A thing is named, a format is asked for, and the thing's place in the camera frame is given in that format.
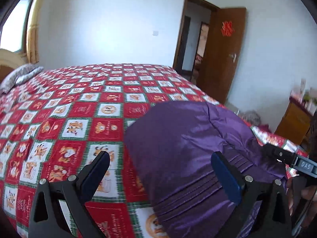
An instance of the human hand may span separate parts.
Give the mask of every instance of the human hand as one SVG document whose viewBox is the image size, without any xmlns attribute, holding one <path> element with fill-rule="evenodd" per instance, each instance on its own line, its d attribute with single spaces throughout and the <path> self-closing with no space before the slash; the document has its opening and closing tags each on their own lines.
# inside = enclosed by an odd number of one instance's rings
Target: human hand
<svg viewBox="0 0 317 238">
<path fill-rule="evenodd" d="M 293 178 L 289 178 L 286 182 L 286 187 L 288 188 L 286 196 L 288 198 L 288 207 L 289 212 L 292 215 L 293 213 L 293 187 L 292 187 Z M 310 222 L 314 219 L 315 215 L 317 214 L 317 185 L 309 186 L 302 190 L 302 198 L 306 200 L 311 200 L 313 198 L 312 204 L 308 209 L 306 218 L 302 222 L 302 227 L 309 226 Z"/>
</svg>

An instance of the window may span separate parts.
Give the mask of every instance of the window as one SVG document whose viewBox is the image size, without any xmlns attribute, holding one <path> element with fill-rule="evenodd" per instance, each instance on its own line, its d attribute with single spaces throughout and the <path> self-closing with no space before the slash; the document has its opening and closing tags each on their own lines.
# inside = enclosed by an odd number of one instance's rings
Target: window
<svg viewBox="0 0 317 238">
<path fill-rule="evenodd" d="M 26 31 L 33 0 L 20 0 L 0 32 L 0 48 L 26 52 Z"/>
</svg>

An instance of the yellow curtain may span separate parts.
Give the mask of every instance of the yellow curtain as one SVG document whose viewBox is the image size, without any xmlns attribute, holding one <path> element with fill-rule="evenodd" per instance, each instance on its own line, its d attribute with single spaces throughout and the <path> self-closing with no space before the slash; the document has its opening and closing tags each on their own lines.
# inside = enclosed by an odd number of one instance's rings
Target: yellow curtain
<svg viewBox="0 0 317 238">
<path fill-rule="evenodd" d="M 38 55 L 38 27 L 40 18 L 40 9 L 43 0 L 33 0 L 30 15 L 28 19 L 28 28 L 26 32 L 26 55 L 30 63 L 39 62 Z"/>
</svg>

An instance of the door handle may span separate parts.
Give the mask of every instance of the door handle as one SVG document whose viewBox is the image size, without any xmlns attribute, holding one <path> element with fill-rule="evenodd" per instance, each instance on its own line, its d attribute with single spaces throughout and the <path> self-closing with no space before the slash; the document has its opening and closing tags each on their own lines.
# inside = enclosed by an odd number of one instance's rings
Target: door handle
<svg viewBox="0 0 317 238">
<path fill-rule="evenodd" d="M 232 62 L 235 63 L 237 59 L 237 54 L 231 54 L 229 55 L 230 58 L 232 58 Z"/>
</svg>

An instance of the wooden headboard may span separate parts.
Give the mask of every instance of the wooden headboard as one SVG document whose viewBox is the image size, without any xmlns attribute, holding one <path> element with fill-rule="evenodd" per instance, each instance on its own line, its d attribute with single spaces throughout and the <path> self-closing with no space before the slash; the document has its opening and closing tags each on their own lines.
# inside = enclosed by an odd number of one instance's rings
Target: wooden headboard
<svg viewBox="0 0 317 238">
<path fill-rule="evenodd" d="M 0 82 L 14 69 L 25 64 L 22 58 L 11 51 L 0 49 Z"/>
</svg>

